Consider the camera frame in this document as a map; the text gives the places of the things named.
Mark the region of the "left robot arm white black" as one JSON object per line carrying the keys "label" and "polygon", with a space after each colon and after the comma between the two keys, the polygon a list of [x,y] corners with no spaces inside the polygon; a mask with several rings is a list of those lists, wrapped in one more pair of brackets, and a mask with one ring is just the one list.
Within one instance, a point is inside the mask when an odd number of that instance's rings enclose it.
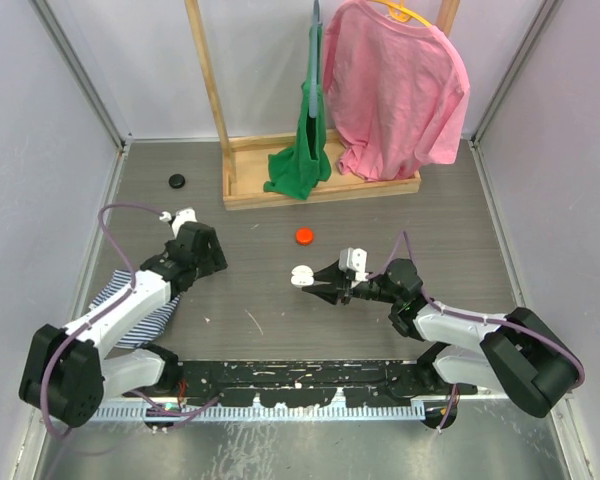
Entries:
{"label": "left robot arm white black", "polygon": [[147,259],[101,305],[62,328],[46,324],[34,333],[19,398],[77,428],[103,401],[134,389],[171,395],[182,377],[176,354],[153,344],[116,358],[109,354],[149,314],[226,267],[216,230],[199,222],[183,223],[164,251]]}

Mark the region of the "orange earbud case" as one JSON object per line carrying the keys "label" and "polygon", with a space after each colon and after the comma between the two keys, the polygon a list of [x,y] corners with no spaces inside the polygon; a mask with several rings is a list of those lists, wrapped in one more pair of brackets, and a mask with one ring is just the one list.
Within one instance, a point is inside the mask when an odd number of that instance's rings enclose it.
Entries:
{"label": "orange earbud case", "polygon": [[295,240],[299,245],[310,245],[314,241],[314,238],[314,232],[308,227],[299,228],[295,232]]}

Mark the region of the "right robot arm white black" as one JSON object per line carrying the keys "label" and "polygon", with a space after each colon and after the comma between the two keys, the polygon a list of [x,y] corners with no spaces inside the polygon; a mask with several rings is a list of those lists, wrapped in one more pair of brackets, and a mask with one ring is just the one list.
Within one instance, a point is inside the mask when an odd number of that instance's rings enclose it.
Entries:
{"label": "right robot arm white black", "polygon": [[434,345],[419,359],[418,379],[429,393],[451,384],[497,390],[542,418],[584,381],[582,363],[533,311],[517,307],[489,315],[451,308],[424,292],[409,259],[395,259],[378,274],[366,272],[358,260],[339,260],[319,271],[299,265],[291,283],[332,305],[352,299],[389,304],[398,334]]}

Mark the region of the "white earbud case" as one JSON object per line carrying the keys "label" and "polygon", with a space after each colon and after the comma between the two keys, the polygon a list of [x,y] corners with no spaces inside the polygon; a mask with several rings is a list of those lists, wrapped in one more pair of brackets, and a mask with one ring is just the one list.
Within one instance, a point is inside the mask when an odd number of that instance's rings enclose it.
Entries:
{"label": "white earbud case", "polygon": [[314,272],[306,265],[298,265],[291,271],[291,284],[296,288],[314,284]]}

